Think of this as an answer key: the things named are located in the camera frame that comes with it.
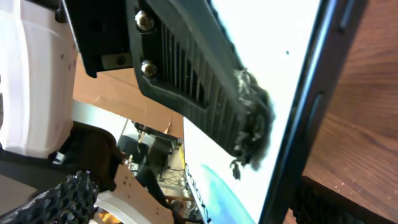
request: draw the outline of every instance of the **wooden surface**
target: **wooden surface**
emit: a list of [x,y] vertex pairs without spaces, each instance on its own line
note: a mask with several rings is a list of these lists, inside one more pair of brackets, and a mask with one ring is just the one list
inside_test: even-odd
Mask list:
[[304,175],[398,222],[397,0],[370,0]]
[[144,96],[138,88],[133,68],[98,72],[97,78],[91,78],[79,57],[73,99],[163,133],[183,137],[182,116]]

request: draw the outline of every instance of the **small hole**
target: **small hole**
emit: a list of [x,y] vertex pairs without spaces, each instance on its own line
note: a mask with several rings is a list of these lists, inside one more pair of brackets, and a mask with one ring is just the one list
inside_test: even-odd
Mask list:
[[118,65],[124,65],[126,63],[126,58],[124,56],[120,56],[118,59],[116,59],[116,63]]
[[88,29],[98,34],[103,31],[104,24],[99,19],[92,19],[88,24]]

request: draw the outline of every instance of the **blue printed graphic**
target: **blue printed graphic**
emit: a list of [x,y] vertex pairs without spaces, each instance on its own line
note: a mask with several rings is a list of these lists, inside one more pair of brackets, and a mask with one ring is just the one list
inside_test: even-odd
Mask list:
[[197,184],[201,196],[205,200],[211,223],[254,223],[242,203],[225,182],[208,166],[201,165],[200,169],[203,178]]

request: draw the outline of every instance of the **black frame edge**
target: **black frame edge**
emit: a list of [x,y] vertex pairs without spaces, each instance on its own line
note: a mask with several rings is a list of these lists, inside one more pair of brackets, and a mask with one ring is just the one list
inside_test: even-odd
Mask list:
[[[312,144],[333,96],[367,0],[356,0],[345,29],[340,29],[349,1],[320,3],[312,40],[296,96],[297,110],[289,120],[272,174],[259,223],[282,223],[300,182]],[[317,107],[313,109],[315,99]]]

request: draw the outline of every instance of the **white plastic housing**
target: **white plastic housing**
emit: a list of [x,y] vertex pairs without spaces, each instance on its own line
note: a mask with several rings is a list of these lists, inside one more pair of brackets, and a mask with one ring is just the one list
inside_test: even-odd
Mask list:
[[3,149],[47,157],[72,127],[77,50],[68,24],[29,1],[0,1]]

